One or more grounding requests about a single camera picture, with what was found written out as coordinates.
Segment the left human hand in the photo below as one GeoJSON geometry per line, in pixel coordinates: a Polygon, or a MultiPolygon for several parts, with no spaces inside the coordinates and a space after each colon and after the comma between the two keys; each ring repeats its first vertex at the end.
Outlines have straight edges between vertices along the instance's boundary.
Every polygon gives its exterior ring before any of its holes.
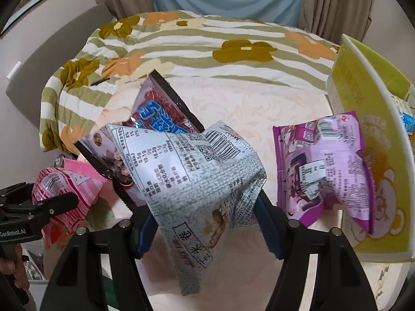
{"type": "Polygon", "coordinates": [[[14,260],[7,260],[1,257],[1,273],[13,275],[16,287],[28,291],[30,283],[26,277],[25,266],[22,260],[23,249],[20,244],[14,245],[14,253],[16,256],[14,260]]]}

